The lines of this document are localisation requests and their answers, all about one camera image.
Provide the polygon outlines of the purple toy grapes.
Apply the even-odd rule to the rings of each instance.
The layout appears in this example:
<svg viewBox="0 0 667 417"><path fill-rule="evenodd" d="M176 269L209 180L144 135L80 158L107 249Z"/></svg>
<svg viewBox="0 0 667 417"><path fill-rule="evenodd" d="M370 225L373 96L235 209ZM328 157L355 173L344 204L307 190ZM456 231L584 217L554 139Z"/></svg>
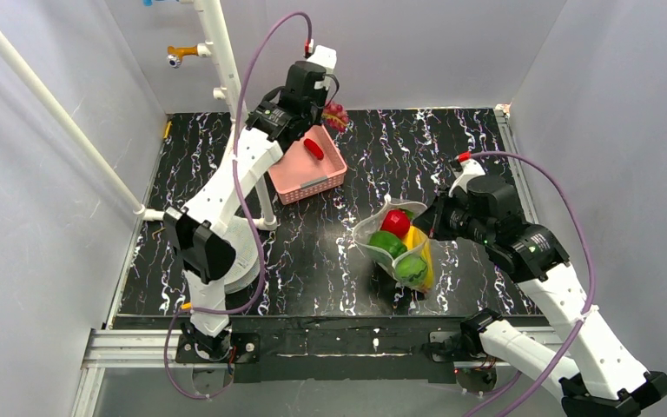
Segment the purple toy grapes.
<svg viewBox="0 0 667 417"><path fill-rule="evenodd" d="M323 110L323 122L330 128L345 132L350 123L347 111L341 104L331 101Z"/></svg>

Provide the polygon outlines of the yellow toy bananas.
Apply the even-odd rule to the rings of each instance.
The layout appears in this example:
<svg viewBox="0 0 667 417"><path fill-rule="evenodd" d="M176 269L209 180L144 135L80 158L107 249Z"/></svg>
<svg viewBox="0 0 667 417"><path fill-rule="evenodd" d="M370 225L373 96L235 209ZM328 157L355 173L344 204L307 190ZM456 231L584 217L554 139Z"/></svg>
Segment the yellow toy bananas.
<svg viewBox="0 0 667 417"><path fill-rule="evenodd" d="M422 278L416 280L413 285L413 289L416 289L424 294L428 293L434 284L433 259L431 254L430 240L424 232L418 228L415 228L414 226L411 226L406 236L403 238L403 242L409 251L415 250L426 264L425 274Z"/></svg>

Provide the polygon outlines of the red toy pepper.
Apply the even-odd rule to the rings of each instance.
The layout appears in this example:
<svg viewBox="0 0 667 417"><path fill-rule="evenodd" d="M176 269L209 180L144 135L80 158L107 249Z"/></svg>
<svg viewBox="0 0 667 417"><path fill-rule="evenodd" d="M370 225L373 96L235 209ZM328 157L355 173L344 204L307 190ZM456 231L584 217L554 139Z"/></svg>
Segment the red toy pepper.
<svg viewBox="0 0 667 417"><path fill-rule="evenodd" d="M411 219L408 213L403 209L391 209L385 213L385 216L380 224L380 231L385 231L397 236L399 239L404 238L411 227Z"/></svg>

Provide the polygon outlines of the green toy watermelon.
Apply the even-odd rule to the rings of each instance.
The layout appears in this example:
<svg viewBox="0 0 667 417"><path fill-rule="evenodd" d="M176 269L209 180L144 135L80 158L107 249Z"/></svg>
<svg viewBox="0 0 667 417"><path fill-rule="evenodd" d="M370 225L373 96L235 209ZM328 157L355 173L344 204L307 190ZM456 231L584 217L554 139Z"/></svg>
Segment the green toy watermelon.
<svg viewBox="0 0 667 417"><path fill-rule="evenodd" d="M420 255L407 255L395 266L395 278L411 288L421 287L428 275L429 267Z"/></svg>

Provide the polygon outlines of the clear polka dot zip bag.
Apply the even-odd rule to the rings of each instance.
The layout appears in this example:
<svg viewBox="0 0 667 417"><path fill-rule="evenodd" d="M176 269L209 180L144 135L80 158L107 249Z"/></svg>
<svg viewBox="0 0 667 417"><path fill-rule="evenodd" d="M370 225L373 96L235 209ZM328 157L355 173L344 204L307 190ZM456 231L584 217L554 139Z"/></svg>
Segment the clear polka dot zip bag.
<svg viewBox="0 0 667 417"><path fill-rule="evenodd" d="M423 294L434 285L433 259L429 238L413 220L425 210L422 202L386 195L381 207L353 228L365 255L396 282Z"/></svg>

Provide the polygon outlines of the green toy vegetable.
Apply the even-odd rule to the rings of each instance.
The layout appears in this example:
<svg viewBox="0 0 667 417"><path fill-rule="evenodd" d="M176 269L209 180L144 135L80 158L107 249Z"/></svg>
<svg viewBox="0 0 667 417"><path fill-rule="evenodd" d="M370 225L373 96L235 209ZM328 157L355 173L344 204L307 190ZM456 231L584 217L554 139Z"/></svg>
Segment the green toy vegetable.
<svg viewBox="0 0 667 417"><path fill-rule="evenodd" d="M384 230L374 232L367 244L385 250L392 259L398 258L408 250L398 236Z"/></svg>

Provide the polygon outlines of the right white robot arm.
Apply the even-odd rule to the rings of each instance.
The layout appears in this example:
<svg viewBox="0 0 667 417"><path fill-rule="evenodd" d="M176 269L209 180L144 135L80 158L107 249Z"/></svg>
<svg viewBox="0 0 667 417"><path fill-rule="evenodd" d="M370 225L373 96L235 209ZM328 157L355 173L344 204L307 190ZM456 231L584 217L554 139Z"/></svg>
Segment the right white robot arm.
<svg viewBox="0 0 667 417"><path fill-rule="evenodd" d="M590 306L554 234L528 222L517 190L478 175L442 191L413 219L437 241L480 244L490 261L533 300L562 346L551 349L483 309L461 324L474 353L507 361L549 391L568 416L638 416L667 395L667 374L635 359Z"/></svg>

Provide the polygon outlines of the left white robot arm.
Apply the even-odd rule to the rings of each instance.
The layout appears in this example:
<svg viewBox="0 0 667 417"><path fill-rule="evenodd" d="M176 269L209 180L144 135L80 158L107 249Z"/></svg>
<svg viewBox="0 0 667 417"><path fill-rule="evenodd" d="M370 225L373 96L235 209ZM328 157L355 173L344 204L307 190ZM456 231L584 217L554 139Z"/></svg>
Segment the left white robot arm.
<svg viewBox="0 0 667 417"><path fill-rule="evenodd" d="M262 245L248 194L314 125L322 122L328 91L339 83L336 59L295 62L284 85L269 91L234 130L231 153L180 209L168 208L163 224L188 285L190 322L181 326L189 351L221 361L230 349L226 287L262 283Z"/></svg>

